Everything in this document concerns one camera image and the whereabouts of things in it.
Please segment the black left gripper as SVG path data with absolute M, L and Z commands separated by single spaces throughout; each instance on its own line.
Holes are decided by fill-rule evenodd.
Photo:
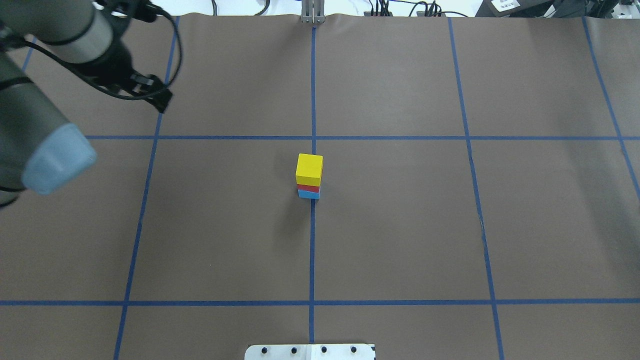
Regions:
M 121 39 L 110 43 L 106 51 L 85 63 L 75 65 L 75 70 L 96 85 L 104 94 L 117 99 L 141 99 L 164 114 L 173 98 L 172 91 L 165 84 L 154 84 L 151 75 L 137 73 L 127 46 Z M 140 93 L 135 87 L 140 86 Z

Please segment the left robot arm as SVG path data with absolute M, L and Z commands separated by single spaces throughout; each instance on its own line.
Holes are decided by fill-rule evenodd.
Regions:
M 3 0 L 1 2 L 1 207 L 30 191 L 52 194 L 98 159 L 79 126 L 57 104 L 85 96 L 68 84 L 41 86 L 12 51 L 29 49 L 50 59 L 104 97 L 145 102 L 163 114 L 181 70 L 169 79 L 134 67 L 124 35 L 134 20 L 167 19 L 177 46 L 177 20 L 154 0 Z

